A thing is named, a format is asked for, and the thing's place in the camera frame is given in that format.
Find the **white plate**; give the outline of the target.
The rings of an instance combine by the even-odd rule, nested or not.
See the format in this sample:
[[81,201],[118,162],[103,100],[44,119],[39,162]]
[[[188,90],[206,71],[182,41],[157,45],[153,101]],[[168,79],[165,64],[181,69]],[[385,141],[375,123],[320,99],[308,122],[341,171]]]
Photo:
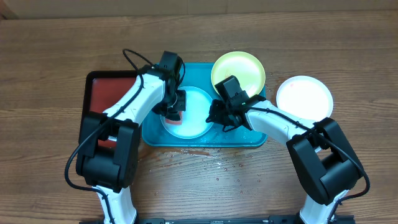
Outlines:
[[277,107],[303,119],[321,121],[333,111],[331,91],[320,80],[295,76],[284,81],[276,94]]

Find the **light blue plate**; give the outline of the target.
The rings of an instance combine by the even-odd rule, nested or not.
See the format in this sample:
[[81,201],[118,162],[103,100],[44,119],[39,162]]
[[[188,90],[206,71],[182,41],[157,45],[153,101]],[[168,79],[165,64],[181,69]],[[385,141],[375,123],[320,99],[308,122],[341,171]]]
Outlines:
[[181,121],[170,121],[161,117],[161,122],[167,132],[181,139],[193,139],[204,135],[213,123],[207,123],[211,96],[204,90],[194,86],[184,86],[186,91],[186,110],[182,112]]

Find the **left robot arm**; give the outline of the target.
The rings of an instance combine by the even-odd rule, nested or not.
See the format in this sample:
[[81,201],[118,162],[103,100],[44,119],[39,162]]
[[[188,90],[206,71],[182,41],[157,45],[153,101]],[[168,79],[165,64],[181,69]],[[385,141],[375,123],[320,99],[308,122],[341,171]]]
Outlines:
[[[185,110],[181,66],[146,65],[136,71],[94,71],[86,78],[78,147],[70,156],[84,191],[96,192],[103,223],[138,223],[130,186],[137,169],[140,126],[150,112],[178,120]],[[130,89],[107,111],[92,110],[101,97],[95,80],[123,80]]]

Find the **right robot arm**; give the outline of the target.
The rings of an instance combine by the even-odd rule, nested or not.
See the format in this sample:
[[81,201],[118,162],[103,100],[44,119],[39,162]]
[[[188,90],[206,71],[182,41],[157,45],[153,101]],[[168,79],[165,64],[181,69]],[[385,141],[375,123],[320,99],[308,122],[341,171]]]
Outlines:
[[223,131],[244,126],[287,146],[301,186],[307,193],[295,215],[271,215],[267,223],[354,223],[352,215],[337,215],[345,200],[369,191],[369,177],[338,123],[300,119],[275,107],[263,96],[236,95],[213,100],[206,122]]

